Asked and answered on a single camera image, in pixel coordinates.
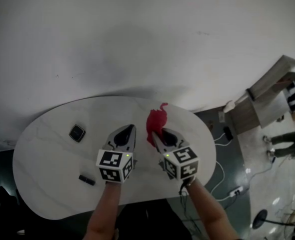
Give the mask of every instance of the floor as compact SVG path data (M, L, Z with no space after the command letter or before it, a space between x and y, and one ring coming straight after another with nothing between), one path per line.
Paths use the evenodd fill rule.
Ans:
M272 165L266 156L266 150L270 147L262 141L263 135L276 136L295 131L291 115L287 113L282 122L274 122L264 129L257 127L236 137L228 114L225 117L225 122L219 122L219 110L217 108L196 113L208 125L215 139L223 133L225 126L229 126L234 136L228 146L216 147L217 161L222 165L226 178L213 195L216 198L225 197L231 190L243 186L245 191L241 196L221 202L239 236L245 240L284 239L284 226L265 223L261 228L254 230L251 229L251 222L262 209L267 209L269 220L284 221L287 218L284 214L295 208L295 159L278 158ZM227 142L225 137L217 141L221 144ZM16 186L12 174L12 155L12 151L0 154L0 186L4 186L10 195L16 196ZM267 172L253 177L249 185L252 175L270 167L271 169ZM221 179L222 171L216 166L213 177L205 187L210 191ZM206 239L206 233L189 199L187 199L188 218L184 215L180 198L171 198L168 199L168 202L186 227L190 229L193 239ZM86 212L66 219L51 221L38 217L24 204L23 207L24 212L19 216L4 214L3 217L10 217L11 220L17 221L24 220L29 224L29 233L38 236L40 234L46 236L47 232L52 231L60 236L67 235L73 236L73 239L81 239L91 216L91 212ZM196 226L190 221L190 218L194 220Z

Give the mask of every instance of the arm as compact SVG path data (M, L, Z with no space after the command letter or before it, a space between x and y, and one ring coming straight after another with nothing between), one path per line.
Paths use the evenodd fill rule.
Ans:
M222 206L197 179L186 189L210 239L239 239Z
M89 219L84 240L111 240L114 235L121 184L107 182L95 211Z

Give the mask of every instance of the white cable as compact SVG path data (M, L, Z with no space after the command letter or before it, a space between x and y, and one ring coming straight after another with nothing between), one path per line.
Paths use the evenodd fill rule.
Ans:
M229 145L232 142L232 140L230 140L227 144L219 144L219 143L215 143L216 146L223 146L226 147L227 145Z
M214 187L214 188L212 188L212 190L211 190L211 192L210 192L210 194L212 195L212 193L213 193L213 191L224 181L224 179L226 178L226 174L225 174L225 172L224 172L224 170L223 170L223 167L222 167L222 165L218 162L218 161L216 161L216 163L221 167L221 170L222 170L222 173L223 173L223 178L221 179L221 181ZM230 196L228 195L228 196L226 196L226 197L224 197L224 198L222 198L222 199L215 199L216 201L224 201L224 200L226 200L226 199L228 199L228 198L230 198Z
M219 138L216 138L216 139L214 140L214 142L216 142L216 141L218 141L219 139L221 139L225 134L226 134L226 133L224 132Z

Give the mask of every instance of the white table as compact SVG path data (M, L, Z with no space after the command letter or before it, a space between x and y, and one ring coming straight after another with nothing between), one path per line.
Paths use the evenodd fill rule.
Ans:
M13 155L19 193L37 215L58 220L95 210L105 187L95 163L108 135L127 124L136 126L135 170L122 186L120 205L177 197L181 182L170 180L158 165L160 154L147 142L146 121L159 101L132 97L94 97L56 107L32 122ZM198 179L206 184L216 165L216 148L208 127L193 113L167 105L165 127L179 131L199 152ZM70 136L78 124L80 143ZM94 186L79 180L83 174Z

